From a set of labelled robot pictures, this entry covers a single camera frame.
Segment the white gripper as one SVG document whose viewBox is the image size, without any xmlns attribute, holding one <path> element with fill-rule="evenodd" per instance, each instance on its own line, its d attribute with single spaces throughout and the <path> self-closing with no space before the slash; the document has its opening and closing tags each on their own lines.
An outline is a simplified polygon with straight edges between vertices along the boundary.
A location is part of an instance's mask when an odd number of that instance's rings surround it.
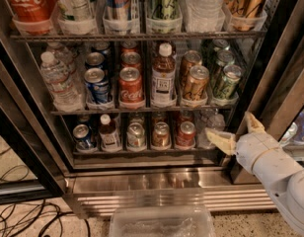
<svg viewBox="0 0 304 237">
<path fill-rule="evenodd" d="M 238 163 L 256 176 L 266 189 L 280 186 L 280 182 L 304 170 L 271 135 L 265 133 L 265 127 L 252 113 L 245 112 L 245 121 L 248 134 L 241 136 L 237 145 L 234 133 L 213 128 L 205 130 L 207 139 L 226 155 L 235 154 Z"/>
</svg>

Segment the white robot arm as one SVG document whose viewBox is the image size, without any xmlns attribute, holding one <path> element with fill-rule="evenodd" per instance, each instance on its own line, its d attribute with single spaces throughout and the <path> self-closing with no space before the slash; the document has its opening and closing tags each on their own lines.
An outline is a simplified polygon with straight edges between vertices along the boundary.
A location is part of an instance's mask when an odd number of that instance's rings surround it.
<svg viewBox="0 0 304 237">
<path fill-rule="evenodd" d="M 264 186 L 284 220 L 304 237 L 304 167 L 284 152 L 256 117 L 245 112 L 248 132 L 234 133 L 206 128 L 210 142 L 237 162 Z"/>
</svg>

